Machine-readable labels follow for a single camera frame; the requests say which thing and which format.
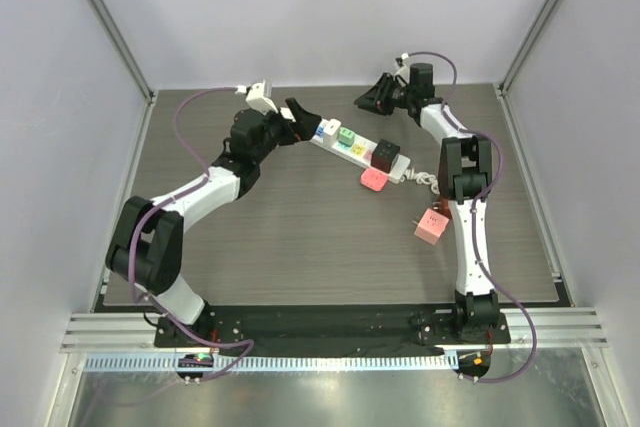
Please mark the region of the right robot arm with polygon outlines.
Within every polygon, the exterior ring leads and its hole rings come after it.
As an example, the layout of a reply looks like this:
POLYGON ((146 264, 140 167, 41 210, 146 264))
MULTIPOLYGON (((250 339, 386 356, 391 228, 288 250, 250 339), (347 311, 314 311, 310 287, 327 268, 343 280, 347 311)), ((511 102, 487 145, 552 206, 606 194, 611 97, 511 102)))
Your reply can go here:
POLYGON ((456 241, 454 306, 444 319, 448 334, 460 343, 488 343, 499 328, 500 308, 489 278, 486 201, 493 181, 492 145, 457 120, 436 95, 430 63, 396 60, 396 73, 384 73, 354 104, 388 116, 403 109, 440 146, 437 183, 447 203, 456 241))

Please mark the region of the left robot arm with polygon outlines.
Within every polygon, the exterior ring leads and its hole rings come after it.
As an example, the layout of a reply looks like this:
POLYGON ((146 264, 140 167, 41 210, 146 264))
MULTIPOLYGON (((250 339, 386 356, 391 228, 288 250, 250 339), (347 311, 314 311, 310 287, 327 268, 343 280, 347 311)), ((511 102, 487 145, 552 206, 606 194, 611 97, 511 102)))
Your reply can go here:
POLYGON ((312 139, 322 121, 294 98, 282 109, 237 112, 223 150, 202 175, 155 199, 129 198, 107 249, 107 269, 144 293, 176 326, 188 345, 208 345, 211 307, 181 274, 184 236, 214 210, 255 185, 260 165, 278 147, 312 139))

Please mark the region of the small pink cube plug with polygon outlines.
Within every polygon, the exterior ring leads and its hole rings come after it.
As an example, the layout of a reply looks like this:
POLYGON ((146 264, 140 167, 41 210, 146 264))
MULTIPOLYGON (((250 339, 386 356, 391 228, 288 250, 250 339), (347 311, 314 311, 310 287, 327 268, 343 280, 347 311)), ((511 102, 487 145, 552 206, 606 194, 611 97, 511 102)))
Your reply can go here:
POLYGON ((367 168, 360 176, 360 184, 374 192, 381 192, 387 182, 388 176, 374 168, 367 168))

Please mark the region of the white power strip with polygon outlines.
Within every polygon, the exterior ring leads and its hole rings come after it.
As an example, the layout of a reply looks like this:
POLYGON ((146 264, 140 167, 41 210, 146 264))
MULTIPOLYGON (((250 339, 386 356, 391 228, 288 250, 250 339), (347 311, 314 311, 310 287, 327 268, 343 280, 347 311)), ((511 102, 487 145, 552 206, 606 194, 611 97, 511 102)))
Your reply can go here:
POLYGON ((311 138, 310 142, 320 147, 321 149, 363 169, 372 168, 370 166, 371 154, 378 142, 367 139, 366 137, 363 137, 350 129, 356 134, 355 142, 351 148, 340 145, 338 141, 331 147, 324 145, 323 128, 329 120, 331 119, 322 119, 322 122, 316 131, 316 134, 311 138))

